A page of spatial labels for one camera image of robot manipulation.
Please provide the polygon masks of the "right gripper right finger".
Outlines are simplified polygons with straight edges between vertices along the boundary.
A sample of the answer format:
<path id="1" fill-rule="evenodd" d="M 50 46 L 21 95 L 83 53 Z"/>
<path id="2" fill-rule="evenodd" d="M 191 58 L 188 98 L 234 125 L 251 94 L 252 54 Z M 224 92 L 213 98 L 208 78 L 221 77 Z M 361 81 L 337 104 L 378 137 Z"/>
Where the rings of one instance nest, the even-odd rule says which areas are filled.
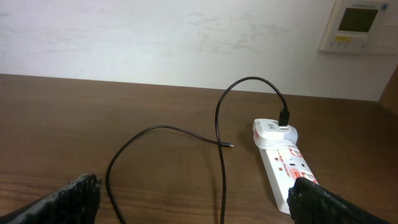
<path id="1" fill-rule="evenodd" d="M 295 224 L 388 224 L 304 177 L 289 189 L 287 203 Z"/>

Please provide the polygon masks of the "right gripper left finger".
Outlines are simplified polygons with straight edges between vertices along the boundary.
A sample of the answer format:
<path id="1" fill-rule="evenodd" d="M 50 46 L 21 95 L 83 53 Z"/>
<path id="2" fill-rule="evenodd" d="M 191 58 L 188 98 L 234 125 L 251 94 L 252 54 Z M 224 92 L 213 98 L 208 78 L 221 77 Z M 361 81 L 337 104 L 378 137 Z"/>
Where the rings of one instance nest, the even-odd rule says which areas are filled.
<path id="1" fill-rule="evenodd" d="M 84 174 L 61 189 L 1 216 L 1 224 L 94 224 L 101 194 L 101 178 Z"/>

